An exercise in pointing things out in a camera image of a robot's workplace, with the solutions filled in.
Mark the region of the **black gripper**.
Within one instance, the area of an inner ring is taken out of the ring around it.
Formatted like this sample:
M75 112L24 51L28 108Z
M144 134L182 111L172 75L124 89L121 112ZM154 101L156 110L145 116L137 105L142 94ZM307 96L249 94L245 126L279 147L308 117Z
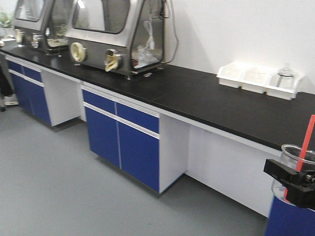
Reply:
M314 167L308 165L306 169L297 171L279 161L267 159L264 172L273 177L272 192L279 200L286 202L284 190L287 189L287 204L299 208L315 208L315 182L309 180L310 175L315 180Z

